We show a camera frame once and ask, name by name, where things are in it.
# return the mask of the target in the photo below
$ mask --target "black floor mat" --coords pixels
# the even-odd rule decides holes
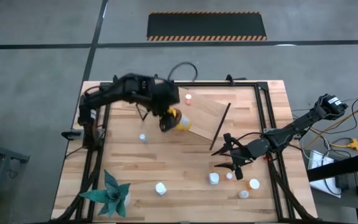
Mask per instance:
[[[151,12],[149,41],[266,40],[259,12]]]

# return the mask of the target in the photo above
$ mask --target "potted plant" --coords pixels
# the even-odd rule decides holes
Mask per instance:
[[[118,185],[117,180],[107,170],[104,170],[104,184],[106,185],[106,190],[91,190],[80,194],[80,196],[94,202],[104,203],[98,215],[108,213],[108,217],[111,218],[115,211],[125,218],[125,207],[130,200],[130,195],[128,194],[130,184]]]

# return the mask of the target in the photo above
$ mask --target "gray floor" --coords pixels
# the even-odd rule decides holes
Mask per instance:
[[[90,43],[100,6],[101,0],[0,0],[0,44]],[[144,42],[150,11],[181,10],[260,11],[269,40],[358,39],[358,0],[109,0],[99,42]],[[50,217],[67,146],[60,132],[73,120],[87,56],[88,49],[0,50],[0,145],[31,155],[27,165],[12,165],[19,175],[8,178],[0,194],[0,223]],[[293,109],[310,108],[325,93],[341,99],[358,93],[358,45],[99,49],[90,80],[128,72],[167,77],[182,61],[197,65],[199,80],[221,80],[228,73],[284,80]],[[174,79],[192,74],[183,67]],[[342,128],[353,125],[348,121]],[[358,127],[328,139],[340,137],[358,138]],[[313,148],[324,150],[321,142]],[[319,217],[356,222],[354,209],[314,195]]]

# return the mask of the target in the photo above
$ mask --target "small white container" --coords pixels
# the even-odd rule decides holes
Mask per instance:
[[[124,206],[127,207],[130,202],[131,202],[131,193],[129,192],[125,197]]]
[[[259,189],[259,187],[260,187],[259,180],[257,180],[257,179],[251,179],[251,180],[249,181],[249,186],[250,186],[252,189],[254,189],[254,190]]]
[[[155,185],[155,191],[159,194],[159,195],[163,195],[167,192],[167,189],[165,188],[163,183],[158,183]]]
[[[226,179],[227,180],[231,180],[233,178],[233,174],[232,173],[227,173],[226,174]]]
[[[219,183],[219,174],[211,173],[209,174],[209,184],[214,185]]]
[[[249,197],[249,192],[246,191],[246,190],[242,190],[242,191],[239,192],[239,197],[240,197],[241,199],[246,199],[246,198]]]
[[[139,136],[139,139],[140,139],[143,143],[146,143],[146,142],[147,142],[146,135],[144,135],[144,134],[141,134],[141,135]]]

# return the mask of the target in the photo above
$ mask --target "white bottle cap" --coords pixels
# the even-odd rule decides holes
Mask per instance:
[[[240,197],[241,199],[248,198],[248,197],[249,197],[249,192],[246,191],[246,190],[242,190],[242,191],[239,192],[239,197]]]
[[[257,179],[251,179],[249,181],[249,185],[251,186],[252,189],[258,189],[260,186],[259,181]]]
[[[232,173],[227,173],[226,178],[230,180],[231,178],[233,178],[233,174]]]
[[[218,184],[219,183],[219,174],[217,174],[217,173],[209,174],[209,183],[210,184]]]
[[[159,195],[163,195],[165,194],[165,192],[167,191],[167,189],[165,188],[163,183],[158,183],[155,185],[155,191],[159,194]]]
[[[142,140],[142,142],[146,142],[146,141],[147,141],[146,135],[144,135],[144,134],[141,134],[141,135],[139,136],[139,138],[140,138],[140,140]]]

